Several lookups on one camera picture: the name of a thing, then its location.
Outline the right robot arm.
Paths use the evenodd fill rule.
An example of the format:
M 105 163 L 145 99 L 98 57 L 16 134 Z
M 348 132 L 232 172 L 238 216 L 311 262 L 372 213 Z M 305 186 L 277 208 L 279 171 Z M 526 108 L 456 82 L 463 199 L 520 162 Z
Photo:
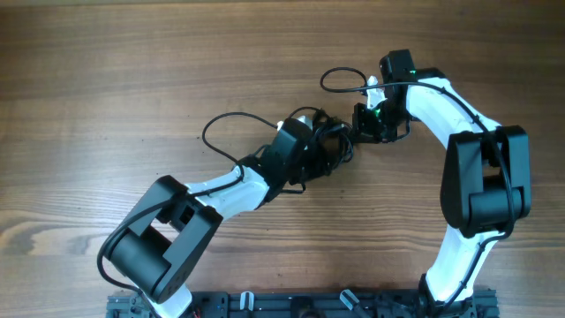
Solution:
M 531 209 L 529 141 L 525 130 L 485 117 L 436 68 L 418 69 L 407 49 L 380 60 L 367 97 L 353 115 L 359 143 L 402 138 L 400 125 L 422 122 L 446 149 L 441 211 L 448 224 L 436 260 L 420 281 L 419 309 L 457 314 L 471 305 L 474 281 L 493 246 L 507 239 Z

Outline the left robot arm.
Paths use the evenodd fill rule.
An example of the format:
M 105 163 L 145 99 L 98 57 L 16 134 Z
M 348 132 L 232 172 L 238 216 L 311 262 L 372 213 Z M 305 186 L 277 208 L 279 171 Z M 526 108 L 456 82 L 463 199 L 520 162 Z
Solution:
M 106 238 L 97 255 L 101 276 L 109 261 L 151 317 L 180 317 L 192 303 L 187 277 L 221 223 L 251 212 L 282 193 L 301 194 L 350 159 L 349 126 L 322 113 L 287 117 L 273 141 L 233 161 L 231 171 L 201 183 L 158 178 Z

